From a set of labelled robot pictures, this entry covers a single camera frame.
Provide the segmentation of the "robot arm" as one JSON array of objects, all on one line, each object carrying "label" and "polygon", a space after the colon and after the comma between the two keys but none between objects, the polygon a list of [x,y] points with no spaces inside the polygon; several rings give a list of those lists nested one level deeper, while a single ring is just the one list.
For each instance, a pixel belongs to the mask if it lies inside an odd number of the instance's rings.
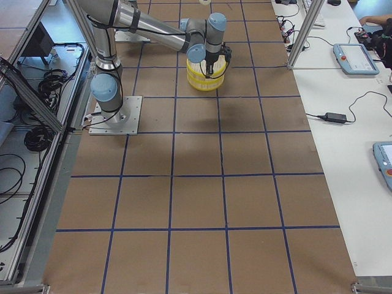
[{"label": "robot arm", "polygon": [[211,79],[220,56],[230,63],[231,49],[223,41],[227,19],[212,13],[208,19],[183,18],[174,28],[128,1],[78,1],[92,24],[97,50],[97,72],[91,92],[98,102],[103,121],[115,123],[126,118],[125,98],[121,83],[122,64],[115,44],[115,31],[137,33],[175,51],[185,53],[194,64],[204,62],[204,75]]}]

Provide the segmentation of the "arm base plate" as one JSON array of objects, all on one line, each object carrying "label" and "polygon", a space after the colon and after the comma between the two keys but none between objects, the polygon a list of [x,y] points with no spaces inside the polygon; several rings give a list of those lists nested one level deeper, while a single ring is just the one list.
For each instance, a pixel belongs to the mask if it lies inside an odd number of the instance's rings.
[{"label": "arm base plate", "polygon": [[95,112],[99,115],[93,116],[88,133],[90,135],[136,135],[138,134],[138,124],[142,96],[125,96],[120,111],[111,119],[111,114],[102,112],[100,105],[96,102]]}]

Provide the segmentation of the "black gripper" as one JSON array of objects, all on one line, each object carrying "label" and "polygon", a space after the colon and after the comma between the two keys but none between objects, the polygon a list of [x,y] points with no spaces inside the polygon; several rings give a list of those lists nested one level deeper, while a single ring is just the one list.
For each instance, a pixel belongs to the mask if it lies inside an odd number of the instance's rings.
[{"label": "black gripper", "polygon": [[206,46],[206,76],[210,77],[214,74],[214,63],[218,61],[219,56],[224,56],[226,62],[230,62],[232,58],[232,50],[225,42],[219,45]]}]

